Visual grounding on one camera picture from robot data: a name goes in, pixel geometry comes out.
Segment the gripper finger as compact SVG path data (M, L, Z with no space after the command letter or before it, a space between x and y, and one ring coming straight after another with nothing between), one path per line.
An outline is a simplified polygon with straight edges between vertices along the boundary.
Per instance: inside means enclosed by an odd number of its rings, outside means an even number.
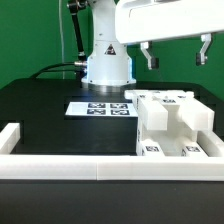
M159 59L152 55L151 53L151 43L142 42L140 44L140 49L145 58L147 59L148 69L154 70L159 68Z
M199 52L196 53L196 65L201 66L205 65L208 57L206 55L206 52L208 51L211 43L212 43L212 34L203 34L201 36L201 42L202 42L202 47Z

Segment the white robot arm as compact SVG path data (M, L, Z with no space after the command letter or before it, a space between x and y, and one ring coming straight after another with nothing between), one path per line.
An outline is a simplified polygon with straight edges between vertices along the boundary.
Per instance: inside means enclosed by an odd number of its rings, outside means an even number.
M138 44L150 69L159 66L150 43L199 36L196 63L206 63L212 35L224 32L224 0L87 0L93 14L93 52L87 59L86 87L101 91L133 85L126 47Z

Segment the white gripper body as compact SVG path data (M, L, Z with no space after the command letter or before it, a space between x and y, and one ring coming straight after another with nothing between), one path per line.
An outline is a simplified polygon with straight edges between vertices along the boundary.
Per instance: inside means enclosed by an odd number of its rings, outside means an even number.
M115 33L122 44L224 31L224 0L120 0Z

